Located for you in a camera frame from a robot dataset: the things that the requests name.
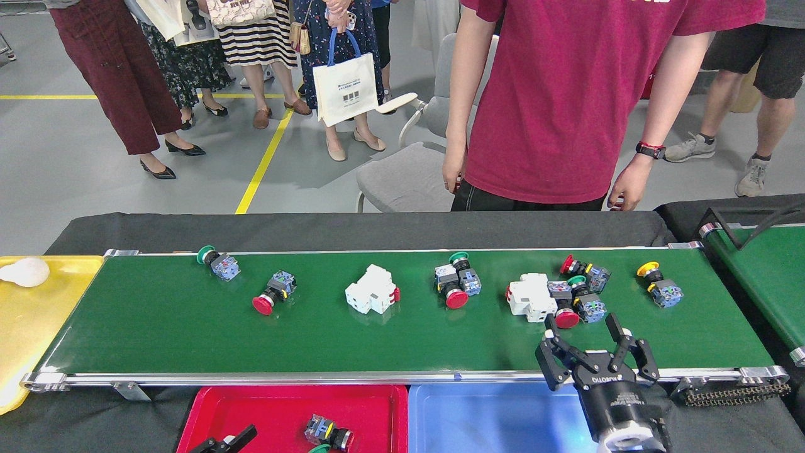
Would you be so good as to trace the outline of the person's right hand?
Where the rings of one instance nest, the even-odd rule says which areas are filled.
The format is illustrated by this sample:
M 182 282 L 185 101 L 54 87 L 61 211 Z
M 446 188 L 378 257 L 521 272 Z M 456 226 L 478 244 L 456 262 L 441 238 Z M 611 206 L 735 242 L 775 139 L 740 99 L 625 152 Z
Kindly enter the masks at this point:
M 465 173 L 467 149 L 465 146 L 448 146 L 445 151 L 441 173 L 443 185 L 449 193 L 455 194 Z

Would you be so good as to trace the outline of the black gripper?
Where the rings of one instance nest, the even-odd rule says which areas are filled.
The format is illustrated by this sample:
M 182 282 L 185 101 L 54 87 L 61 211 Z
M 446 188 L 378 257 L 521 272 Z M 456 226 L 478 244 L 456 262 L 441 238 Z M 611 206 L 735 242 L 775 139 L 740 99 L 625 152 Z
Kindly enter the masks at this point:
M 615 313 L 607 315 L 606 326 L 616 350 L 608 364 L 609 372 L 598 374 L 591 355 L 560 337 L 555 316 L 549 313 L 543 340 L 535 350 L 541 372 L 552 391 L 573 378 L 592 435 L 607 435 L 632 423 L 652 428 L 662 418 L 661 407 L 647 403 L 632 370 L 611 373 L 623 367 L 626 353 L 630 352 L 638 365 L 638 375 L 658 381 L 660 373 L 652 348 L 645 339 L 636 339 L 623 328 Z

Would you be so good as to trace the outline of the person's hand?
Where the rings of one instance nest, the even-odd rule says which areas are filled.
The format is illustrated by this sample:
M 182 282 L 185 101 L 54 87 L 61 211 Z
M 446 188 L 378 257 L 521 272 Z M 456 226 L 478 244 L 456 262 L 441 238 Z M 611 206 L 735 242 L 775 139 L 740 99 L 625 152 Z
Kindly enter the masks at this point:
M 328 17 L 328 25 L 330 28 L 336 28 L 337 33 L 344 33 L 348 24 L 348 9 L 352 5 L 351 0 L 327 0 L 325 5 L 330 11 Z

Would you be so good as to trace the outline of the person's left hand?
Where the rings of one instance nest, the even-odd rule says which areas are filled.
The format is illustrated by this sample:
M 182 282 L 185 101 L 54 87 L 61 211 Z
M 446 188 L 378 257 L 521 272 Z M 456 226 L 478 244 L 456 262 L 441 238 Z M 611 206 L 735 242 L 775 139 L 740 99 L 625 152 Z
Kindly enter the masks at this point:
M 636 153 L 612 186 L 607 207 L 610 210 L 634 210 L 643 198 L 655 159 Z

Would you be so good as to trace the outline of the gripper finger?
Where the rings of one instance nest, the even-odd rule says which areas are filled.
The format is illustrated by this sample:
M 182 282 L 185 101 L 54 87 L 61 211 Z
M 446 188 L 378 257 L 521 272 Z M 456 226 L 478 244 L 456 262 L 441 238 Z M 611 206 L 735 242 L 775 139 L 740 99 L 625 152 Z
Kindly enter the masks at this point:
M 229 435 L 222 440 L 210 437 L 193 447 L 189 452 L 239 452 L 258 435 L 254 425 L 248 425 L 239 435 Z

